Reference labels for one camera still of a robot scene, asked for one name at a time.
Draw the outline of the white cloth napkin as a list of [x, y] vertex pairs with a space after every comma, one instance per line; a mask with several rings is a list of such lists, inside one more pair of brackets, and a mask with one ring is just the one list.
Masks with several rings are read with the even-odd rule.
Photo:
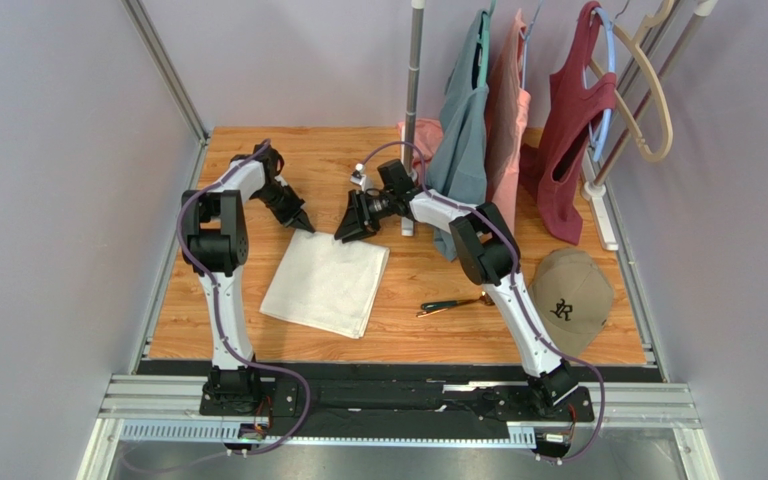
[[350, 339], [364, 336], [390, 250], [297, 231], [260, 305], [269, 317]]

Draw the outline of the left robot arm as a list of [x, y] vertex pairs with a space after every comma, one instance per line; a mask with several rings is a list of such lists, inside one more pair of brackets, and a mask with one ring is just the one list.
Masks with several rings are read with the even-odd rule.
[[252, 416], [267, 400], [245, 324], [242, 280], [250, 242], [244, 207], [260, 201], [283, 227], [312, 233], [304, 200], [282, 176], [284, 159], [270, 140], [234, 156], [227, 170], [181, 196], [175, 236], [184, 261], [198, 276], [208, 305], [213, 340], [211, 367], [200, 412]]

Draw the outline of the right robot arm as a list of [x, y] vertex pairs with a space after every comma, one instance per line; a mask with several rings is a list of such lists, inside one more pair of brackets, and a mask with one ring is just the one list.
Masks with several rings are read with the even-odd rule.
[[370, 238], [391, 216], [449, 233], [465, 276], [491, 298], [515, 341], [528, 381], [524, 402], [539, 415], [568, 410], [579, 382], [543, 326], [521, 271], [519, 248], [496, 205], [462, 203], [420, 187], [398, 160], [377, 171], [380, 188], [372, 186], [364, 164], [356, 165], [351, 182], [357, 188], [348, 193], [334, 238], [343, 243]]

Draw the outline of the grey-blue hanging shirt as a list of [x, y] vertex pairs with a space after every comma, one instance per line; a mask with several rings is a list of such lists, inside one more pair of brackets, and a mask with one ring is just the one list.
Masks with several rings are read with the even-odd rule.
[[487, 193], [485, 107], [489, 87], [474, 87], [482, 10], [476, 13], [448, 78], [439, 114], [443, 140], [426, 171], [430, 188], [473, 205], [483, 203]]

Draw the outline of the pink cloth on table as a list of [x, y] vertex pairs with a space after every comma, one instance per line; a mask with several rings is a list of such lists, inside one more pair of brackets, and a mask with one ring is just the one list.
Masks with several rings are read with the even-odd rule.
[[[396, 130], [400, 135], [400, 140], [404, 136], [405, 122], [401, 121], [397, 124]], [[433, 118], [418, 118], [415, 124], [415, 134], [413, 143], [419, 148], [423, 154], [426, 167], [431, 166], [432, 159], [440, 147], [443, 140], [443, 129], [441, 123], [437, 119]], [[399, 155], [397, 159], [401, 160], [401, 154], [405, 149], [404, 145], [399, 146]], [[419, 169], [421, 161], [418, 154], [413, 154], [413, 168]]]

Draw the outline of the salmon pink hanging shirt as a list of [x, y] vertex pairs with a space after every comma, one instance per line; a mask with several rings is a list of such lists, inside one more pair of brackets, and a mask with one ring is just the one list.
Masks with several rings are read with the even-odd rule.
[[520, 150], [529, 115], [531, 95], [522, 87], [522, 12], [514, 14], [487, 85], [485, 172], [486, 199], [500, 211], [510, 231], [516, 227]]

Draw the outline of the dark red tank top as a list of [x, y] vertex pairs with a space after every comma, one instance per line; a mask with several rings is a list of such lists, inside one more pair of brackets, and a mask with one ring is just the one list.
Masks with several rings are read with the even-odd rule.
[[606, 113], [615, 108], [615, 61], [592, 83], [586, 71], [602, 31], [612, 23], [597, 1], [578, 15], [573, 40], [562, 67], [549, 77], [550, 111], [536, 148], [521, 149], [519, 183], [534, 200], [546, 231], [571, 245], [580, 243], [583, 218], [575, 206], [582, 162], [593, 134], [599, 136]]

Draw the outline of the teal hanger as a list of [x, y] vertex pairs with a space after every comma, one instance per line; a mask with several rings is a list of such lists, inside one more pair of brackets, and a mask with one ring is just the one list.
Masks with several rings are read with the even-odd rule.
[[474, 75], [474, 87], [487, 85], [491, 53], [491, 23], [497, 6], [496, 0], [490, 0], [486, 9], [480, 12], [480, 25], [477, 39], [476, 68]]

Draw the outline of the tan baseball cap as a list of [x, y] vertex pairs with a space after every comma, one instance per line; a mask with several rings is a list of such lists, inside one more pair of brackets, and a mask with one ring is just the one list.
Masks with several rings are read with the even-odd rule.
[[535, 271], [529, 295], [556, 347], [574, 357], [601, 333], [615, 299], [605, 273], [577, 248], [547, 255]]

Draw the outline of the metal clothes rack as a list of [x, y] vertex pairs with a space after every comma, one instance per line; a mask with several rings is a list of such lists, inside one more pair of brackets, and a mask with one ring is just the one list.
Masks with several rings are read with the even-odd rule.
[[[619, 40], [631, 54], [632, 66], [622, 75], [622, 78], [629, 82], [634, 82], [635, 77], [641, 75], [647, 81], [648, 90], [635, 110], [629, 108], [620, 91], [615, 92], [616, 108], [614, 115], [623, 120], [625, 128], [608, 157], [603, 158], [602, 152], [608, 138], [609, 121], [612, 118], [610, 113], [606, 113], [601, 123], [601, 133], [598, 140], [590, 148], [587, 155], [589, 160], [593, 162], [600, 161], [602, 166], [599, 168], [594, 166], [585, 167], [583, 169], [585, 183], [582, 187], [581, 195], [590, 203], [601, 245], [607, 251], [617, 251], [620, 249], [620, 237], [616, 227], [610, 221], [614, 216], [614, 208], [606, 199], [606, 181], [609, 173], [629, 141], [635, 142], [642, 158], [650, 163], [658, 163], [667, 157], [673, 145], [674, 133], [662, 80], [673, 71], [674, 64], [686, 50], [688, 43], [695, 36], [704, 20], [711, 15], [717, 4], [716, 0], [699, 1], [697, 3], [691, 19], [687, 22], [658, 71], [654, 69], [651, 60], [647, 57], [647, 53], [658, 46], [662, 38], [660, 30], [666, 28], [673, 21], [676, 14], [676, 6], [673, 1], [662, 2], [660, 9], [656, 13], [645, 16], [634, 36], [629, 36], [616, 24], [612, 26], [611, 34], [607, 40], [608, 47], [612, 48], [614, 42]], [[417, 123], [416, 107], [419, 91], [425, 6], [426, 3], [424, 1], [413, 1], [411, 3], [412, 21], [408, 62], [407, 105], [405, 123], [401, 128], [401, 140], [403, 142], [401, 160], [412, 180], [424, 177], [423, 174], [419, 174], [414, 170], [414, 161], [422, 159], [423, 156], [413, 149], [409, 143], [414, 139]], [[647, 144], [644, 133], [639, 125], [639, 120], [646, 114], [651, 104], [656, 105], [662, 134], [662, 142], [657, 150], [652, 150]]]

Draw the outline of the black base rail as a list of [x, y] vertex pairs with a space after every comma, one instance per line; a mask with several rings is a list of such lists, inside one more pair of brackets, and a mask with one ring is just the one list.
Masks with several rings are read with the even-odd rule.
[[501, 440], [517, 421], [587, 424], [598, 413], [599, 387], [655, 384], [654, 367], [574, 366], [568, 380], [577, 390], [555, 403], [514, 365], [287, 363], [308, 385], [276, 371], [257, 374], [257, 384], [211, 386], [217, 379], [205, 360], [147, 360], [136, 374], [150, 381], [189, 382], [193, 413], [228, 419], [230, 437], [262, 431], [295, 440]]

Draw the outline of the aluminium frame post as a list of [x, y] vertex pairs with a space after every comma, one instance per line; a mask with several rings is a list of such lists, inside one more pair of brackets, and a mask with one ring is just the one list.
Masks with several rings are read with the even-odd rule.
[[144, 2], [140, 0], [122, 0], [121, 3], [147, 48], [186, 124], [198, 143], [206, 145], [211, 137], [210, 131], [205, 126], [191, 96], [187, 92], [182, 78], [175, 68]]

